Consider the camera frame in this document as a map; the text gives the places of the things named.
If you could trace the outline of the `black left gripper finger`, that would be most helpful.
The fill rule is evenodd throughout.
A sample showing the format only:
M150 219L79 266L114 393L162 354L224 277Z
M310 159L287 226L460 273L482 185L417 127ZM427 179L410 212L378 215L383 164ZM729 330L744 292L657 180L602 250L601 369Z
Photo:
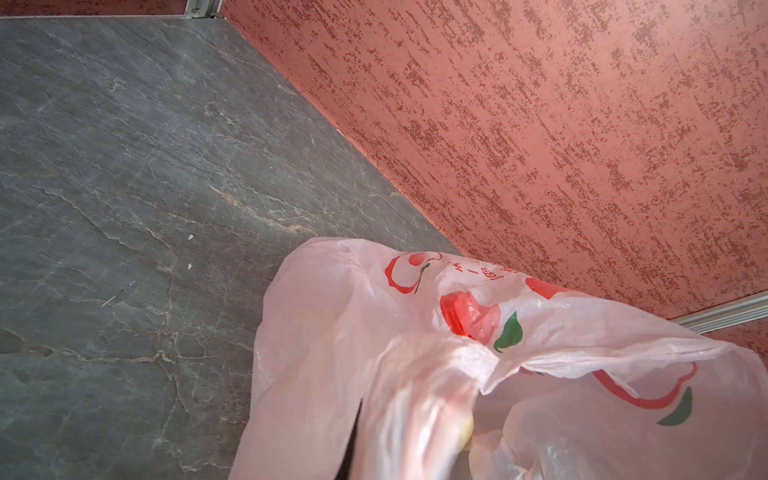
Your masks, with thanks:
M351 475L352 470L352 463L354 459L354 452L355 452L355 446L356 446L356 440L358 435L358 427L360 422L360 415L362 412L362 406L363 403L360 403L358 406L357 414L355 417L355 422L353 424L353 428L350 433L349 440L347 442L346 450L342 459L342 463L339 467L339 470L337 471L337 474L335 476L335 480L348 480Z

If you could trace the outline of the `pink plastic bag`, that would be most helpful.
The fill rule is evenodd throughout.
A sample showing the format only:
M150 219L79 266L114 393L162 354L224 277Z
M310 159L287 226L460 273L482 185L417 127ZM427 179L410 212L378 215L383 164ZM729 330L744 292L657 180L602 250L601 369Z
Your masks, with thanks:
M754 352L456 255L315 238L269 285L234 479L763 479Z

